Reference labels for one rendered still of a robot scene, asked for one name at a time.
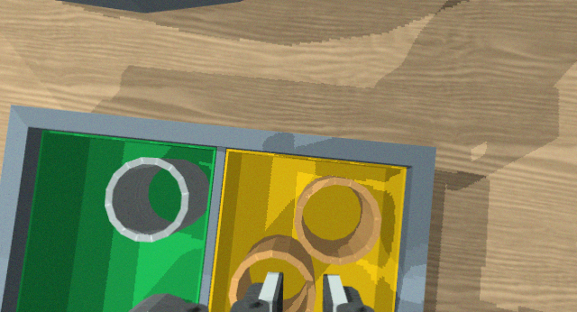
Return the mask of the bronze bushing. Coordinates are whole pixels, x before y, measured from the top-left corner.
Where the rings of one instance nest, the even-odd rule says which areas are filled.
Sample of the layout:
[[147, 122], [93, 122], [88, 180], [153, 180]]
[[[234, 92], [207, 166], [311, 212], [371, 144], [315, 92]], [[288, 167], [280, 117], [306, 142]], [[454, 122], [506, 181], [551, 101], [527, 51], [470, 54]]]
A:
[[250, 266], [256, 261], [268, 258], [291, 263], [306, 280], [299, 293], [292, 298], [283, 299], [283, 312], [314, 312], [316, 283], [311, 255], [299, 241], [281, 234], [266, 236], [249, 250], [232, 277], [229, 291], [231, 307], [235, 301], [243, 299], [247, 289], [252, 285]]
[[[341, 179], [340, 179], [341, 178]], [[360, 221], [354, 231], [337, 240], [326, 240], [313, 234], [305, 224], [303, 208], [320, 188], [342, 185], [351, 188], [361, 206]], [[298, 240], [308, 254], [323, 263], [344, 265], [357, 262], [369, 253], [380, 237], [381, 215], [378, 202], [370, 191], [352, 179], [324, 176], [313, 180], [303, 189], [296, 207], [294, 225]]]

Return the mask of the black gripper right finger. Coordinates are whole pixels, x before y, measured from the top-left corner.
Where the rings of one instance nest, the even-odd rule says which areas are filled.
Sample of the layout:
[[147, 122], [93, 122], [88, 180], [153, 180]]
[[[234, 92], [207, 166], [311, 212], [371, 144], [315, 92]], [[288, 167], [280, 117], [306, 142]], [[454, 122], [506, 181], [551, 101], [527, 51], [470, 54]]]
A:
[[339, 274], [324, 274], [323, 312], [375, 311], [373, 308], [363, 305], [357, 289], [352, 286], [343, 286]]

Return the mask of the grey metal sleeve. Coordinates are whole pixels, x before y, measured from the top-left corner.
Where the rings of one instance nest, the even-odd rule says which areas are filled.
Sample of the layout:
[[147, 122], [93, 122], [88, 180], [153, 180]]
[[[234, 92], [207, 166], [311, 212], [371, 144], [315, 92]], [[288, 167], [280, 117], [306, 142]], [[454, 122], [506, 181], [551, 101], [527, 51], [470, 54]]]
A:
[[[173, 223], [159, 217], [148, 198], [149, 185], [161, 169], [177, 180], [182, 194]], [[120, 234], [152, 243], [194, 224], [206, 212], [209, 186], [206, 174], [190, 161], [141, 157], [114, 173], [106, 188], [105, 209]]]
[[153, 294], [128, 312], [163, 312], [184, 303], [182, 298], [169, 293]]

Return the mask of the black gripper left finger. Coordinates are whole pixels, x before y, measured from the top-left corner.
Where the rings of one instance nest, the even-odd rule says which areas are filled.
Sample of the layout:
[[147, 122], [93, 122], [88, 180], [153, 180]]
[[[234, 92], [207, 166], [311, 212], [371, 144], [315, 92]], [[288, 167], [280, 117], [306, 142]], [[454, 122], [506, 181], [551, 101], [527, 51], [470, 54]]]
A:
[[[209, 312], [209, 307], [185, 303], [163, 312]], [[243, 299], [232, 304], [230, 312], [283, 312], [283, 272], [268, 271], [264, 283], [249, 286]]]

